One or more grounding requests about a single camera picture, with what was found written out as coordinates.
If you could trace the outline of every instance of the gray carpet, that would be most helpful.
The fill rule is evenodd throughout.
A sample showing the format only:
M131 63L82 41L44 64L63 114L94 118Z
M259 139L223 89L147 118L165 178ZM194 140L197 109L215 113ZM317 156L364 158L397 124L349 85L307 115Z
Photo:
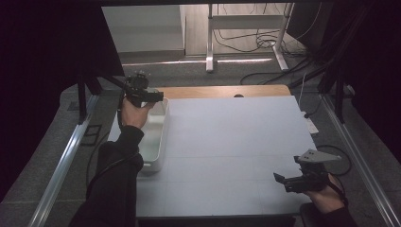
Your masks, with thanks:
M288 64L289 66L294 66L300 60L288 59ZM122 60L125 64L129 64L132 61L133 59L130 58ZM311 70L311 67L314 66L316 65L310 66L293 75L289 74L282 79L276 80L274 83L289 84L292 80L301 78L306 71ZM215 72L213 74L205 72L204 62L126 65L124 69L126 75L133 74L135 70L145 70L151 73L148 77L150 80L149 86L151 87L238 85L239 80L250 73L279 72L276 60L247 63L219 62L215 64ZM270 79L277 75L251 77L245 80L245 84L257 84L261 80ZM318 106L320 101L320 97L316 93L318 82L319 78L316 78L305 84L301 110L310 113ZM101 95L100 100L96 104L96 112L90 122L90 125L102 125L99 132L100 136L106 133L113 123L119 95L119 91L114 85L104 80L101 83L104 89L110 91L104 91ZM291 91L297 99L299 99L300 90L301 87L298 87ZM78 112L71 111L70 108L71 102L76 101L76 87L64 91L61 96L59 111L46 136L38 146L30 162L26 165L20 178L0 204L1 226L26 226L29 223L52 172L78 122ZM376 177L386 191L387 196L392 201L396 212L400 214L401 207L397 201L401 201L401 166L360 116L358 116L349 99L344 100L344 117L348 129L361 150L363 150L364 156L367 158ZM323 106L311 116L311 119L320 131L316 136L313 136L316 145L334 145L345 149L345 145L341 141ZM91 143L93 140L93 137L88 136L83 139L83 142ZM79 147L53 209L49 214L46 226L66 226L79 205L84 201L85 172L93 148L90 146ZM330 148L325 148L324 151L335 152ZM346 167L347 164L345 162L329 166L335 172L343 171ZM93 176L93 169L91 169L90 175ZM352 168L349 174L340 178L345 185L350 200L350 212L359 226L386 226L369 191L360 179L357 170ZM299 217L296 218L297 222L295 226L302 226Z

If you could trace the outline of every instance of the wrist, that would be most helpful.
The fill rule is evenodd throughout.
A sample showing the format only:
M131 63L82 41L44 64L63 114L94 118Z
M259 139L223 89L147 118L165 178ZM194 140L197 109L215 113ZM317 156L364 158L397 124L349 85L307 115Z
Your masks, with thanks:
M340 199L333 198L316 198L313 203L322 214L327 214L345 207L344 203Z

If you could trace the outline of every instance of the white plastic container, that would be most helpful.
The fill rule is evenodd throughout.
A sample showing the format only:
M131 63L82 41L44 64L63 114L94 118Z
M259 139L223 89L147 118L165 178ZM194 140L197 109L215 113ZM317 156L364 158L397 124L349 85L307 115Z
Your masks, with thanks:
M139 143L139 152L144 158L141 172L157 172L163 167L168 123L168 100L165 98L149 111L147 123L142 128L145 136Z

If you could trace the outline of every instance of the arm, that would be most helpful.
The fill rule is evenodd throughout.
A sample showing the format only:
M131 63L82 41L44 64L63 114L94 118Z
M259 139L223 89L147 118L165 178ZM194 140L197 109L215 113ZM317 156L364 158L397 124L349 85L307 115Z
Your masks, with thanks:
M329 174L330 182L340 188L340 184ZM331 187L326 186L322 191L307 191L306 195L313 201L316 208L323 214L323 218L330 227L357 227L348 208L340 199L340 195Z
M132 157L144 136L140 130L153 104L143 108L123 101L124 127L117 141L104 143L98 152L96 174L110 164ZM111 168L93 182L87 201L81 205L70 226L134 226L136 218L136 176L144 161L138 153L129 161Z

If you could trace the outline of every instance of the white bin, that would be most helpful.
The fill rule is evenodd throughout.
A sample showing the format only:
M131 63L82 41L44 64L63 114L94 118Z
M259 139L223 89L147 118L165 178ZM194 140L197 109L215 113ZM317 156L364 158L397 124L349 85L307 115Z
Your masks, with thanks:
M157 102L149 111L147 123L142 128L145 136L139 143L139 152L144 158L144 167L141 172L157 172L162 169L165 159L168 123L168 100L165 98L163 102ZM108 140L116 141L120 133L116 114Z

